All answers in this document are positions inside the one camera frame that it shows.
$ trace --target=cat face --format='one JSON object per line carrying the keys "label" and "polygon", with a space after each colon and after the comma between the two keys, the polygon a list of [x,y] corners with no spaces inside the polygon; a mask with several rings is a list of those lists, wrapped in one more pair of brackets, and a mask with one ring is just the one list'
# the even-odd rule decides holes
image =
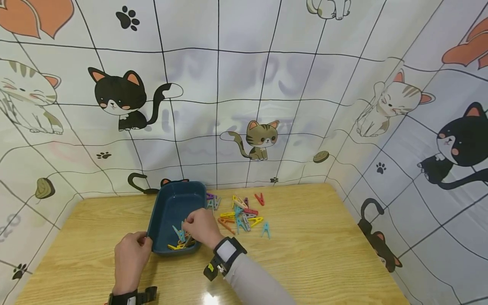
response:
{"label": "cat face", "polygon": [[408,113],[417,108],[419,104],[429,103],[434,99],[433,95],[406,84],[404,72],[400,70],[393,82],[381,94],[378,107],[386,117],[394,117]]}
{"label": "cat face", "polygon": [[60,83],[57,76],[41,74],[20,62],[0,60],[0,91],[12,102],[20,100],[38,106],[51,105],[57,98],[54,89]]}
{"label": "cat face", "polygon": [[462,118],[444,126],[437,134],[437,147],[449,161],[473,166],[488,158],[488,119],[482,106],[474,102]]}
{"label": "cat face", "polygon": [[278,140],[278,124],[280,121],[274,121],[269,124],[260,125],[256,121],[249,122],[247,126],[246,141],[249,145],[259,148],[273,146]]}
{"label": "cat face", "polygon": [[140,109],[146,103],[144,84],[134,71],[123,77],[111,76],[95,68],[88,68],[95,85],[98,105],[108,114],[126,115]]}

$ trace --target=cartoon cat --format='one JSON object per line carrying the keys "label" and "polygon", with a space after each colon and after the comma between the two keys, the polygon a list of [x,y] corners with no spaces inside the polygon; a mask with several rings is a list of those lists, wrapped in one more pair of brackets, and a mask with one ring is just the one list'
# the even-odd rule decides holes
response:
{"label": "cartoon cat", "polygon": [[306,7],[309,13],[320,18],[342,20],[349,15],[351,0],[306,0]]}
{"label": "cartoon cat", "polygon": [[435,96],[405,83],[403,69],[385,88],[380,81],[374,84],[374,99],[356,120],[356,131],[361,137],[376,137],[388,130],[390,118],[406,114],[420,104],[433,102]]}
{"label": "cartoon cat", "polygon": [[[127,177],[127,182],[129,183],[129,185],[131,187],[135,188],[136,190],[141,191],[142,193],[144,193],[146,195],[157,194],[159,192],[159,190],[155,189],[155,188],[143,189],[143,188],[137,186],[134,183],[134,178],[145,179],[145,178],[147,178],[147,176],[139,174],[139,173],[132,173],[129,175],[129,177]],[[188,182],[188,181],[189,181],[188,179],[183,179],[183,180],[178,180],[178,181],[171,181],[170,179],[163,179],[163,180],[161,180],[161,187],[163,187],[163,185],[171,183],[171,182]]]}
{"label": "cartoon cat", "polygon": [[471,167],[488,158],[488,118],[478,102],[469,105],[461,118],[441,129],[437,134],[437,148],[438,154],[417,164],[430,183],[453,189],[473,181],[488,182],[488,168],[450,183],[442,182],[453,165]]}
{"label": "cartoon cat", "polygon": [[153,112],[146,121],[138,110],[146,103],[144,84],[134,71],[127,71],[123,77],[111,76],[95,68],[88,68],[95,85],[95,97],[98,105],[108,114],[119,116],[119,131],[143,129],[154,124],[158,119],[159,105],[162,100],[179,97],[183,89],[175,83],[165,83],[154,92]]}
{"label": "cartoon cat", "polygon": [[268,160],[266,147],[273,146],[278,140],[278,124],[280,121],[274,121],[269,124],[259,124],[256,121],[250,121],[247,125],[246,142],[252,146],[249,155],[244,151],[244,144],[241,136],[237,132],[225,131],[220,135],[224,141],[234,141],[239,145],[241,155],[255,161]]}
{"label": "cartoon cat", "polygon": [[373,230],[373,226],[369,221],[365,219],[365,210],[368,204],[373,203],[378,210],[380,215],[385,213],[385,210],[381,207],[378,201],[374,198],[368,198],[363,202],[361,206],[361,219],[359,220],[358,226],[366,236],[368,242],[376,251],[376,254],[381,258],[382,262],[385,264],[386,269],[391,273],[395,271],[395,267],[403,267],[400,260],[391,252],[390,248],[386,245],[385,242],[385,235],[380,232],[376,231],[373,234],[371,231]]}
{"label": "cartoon cat", "polygon": [[0,59],[0,109],[31,132],[60,135],[60,121],[44,109],[56,102],[57,76],[40,73],[17,61]]}

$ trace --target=brown round object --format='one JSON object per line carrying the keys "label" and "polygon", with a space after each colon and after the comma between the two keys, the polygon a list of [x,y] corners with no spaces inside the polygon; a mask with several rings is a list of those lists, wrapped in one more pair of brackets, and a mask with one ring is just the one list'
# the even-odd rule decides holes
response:
{"label": "brown round object", "polygon": [[329,157],[329,152],[326,151],[326,150],[323,150],[323,151],[319,151],[314,157],[313,157],[313,161],[315,163],[320,163],[320,162],[324,162],[325,160],[327,160],[327,158]]}

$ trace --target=table surface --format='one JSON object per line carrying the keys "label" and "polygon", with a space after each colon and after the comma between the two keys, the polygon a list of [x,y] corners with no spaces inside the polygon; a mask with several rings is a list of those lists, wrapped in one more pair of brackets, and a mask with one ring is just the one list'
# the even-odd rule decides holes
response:
{"label": "table surface", "polygon": [[[263,193],[260,206],[254,193]],[[235,194],[269,222],[237,238],[298,304],[408,304],[398,286],[328,184],[213,190],[218,213]],[[114,246],[127,232],[147,230],[155,196],[94,198],[80,202],[17,299],[17,305],[103,305],[114,284]],[[230,232],[221,227],[224,235]],[[150,304],[240,304],[221,275],[203,269],[209,249],[189,256],[151,254],[140,289],[158,287]]]}

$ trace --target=dark blue tray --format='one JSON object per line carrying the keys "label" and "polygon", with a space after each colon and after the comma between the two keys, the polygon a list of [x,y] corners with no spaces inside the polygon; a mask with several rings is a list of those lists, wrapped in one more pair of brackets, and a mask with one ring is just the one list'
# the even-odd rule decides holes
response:
{"label": "dark blue tray", "polygon": [[147,229],[147,235],[153,241],[152,251],[161,256],[195,253],[201,246],[200,242],[181,250],[168,248],[168,244],[178,245],[178,236],[172,226],[180,230],[188,214],[206,205],[206,188],[200,182],[171,182],[164,185],[156,197]]}

